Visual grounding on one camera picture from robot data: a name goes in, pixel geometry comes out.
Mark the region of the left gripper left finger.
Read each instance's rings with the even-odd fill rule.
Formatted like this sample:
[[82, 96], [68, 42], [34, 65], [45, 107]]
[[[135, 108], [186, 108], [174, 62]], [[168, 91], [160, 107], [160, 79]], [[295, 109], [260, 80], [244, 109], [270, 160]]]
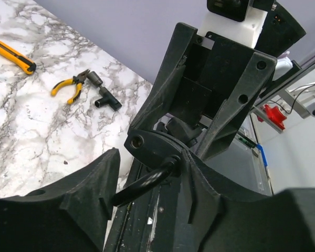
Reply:
[[119, 168], [110, 149], [52, 184], [0, 198], [0, 251], [102, 251]]

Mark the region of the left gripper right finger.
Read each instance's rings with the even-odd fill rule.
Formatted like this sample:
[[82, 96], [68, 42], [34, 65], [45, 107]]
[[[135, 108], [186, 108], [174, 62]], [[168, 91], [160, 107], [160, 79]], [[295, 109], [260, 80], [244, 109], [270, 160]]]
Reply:
[[189, 150], [180, 169], [195, 251], [315, 251], [315, 188], [262, 195]]

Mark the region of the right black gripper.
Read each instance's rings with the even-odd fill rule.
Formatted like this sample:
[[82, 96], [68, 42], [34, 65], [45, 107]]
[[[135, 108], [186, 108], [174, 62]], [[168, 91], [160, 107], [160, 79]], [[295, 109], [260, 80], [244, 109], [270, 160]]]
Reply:
[[193, 44], [196, 33], [188, 24], [176, 24], [152, 90], [128, 133], [153, 129], [169, 109], [190, 126], [208, 117], [213, 120], [196, 150], [207, 161], [229, 148], [277, 59], [221, 36], [209, 37], [213, 46], [208, 49]]

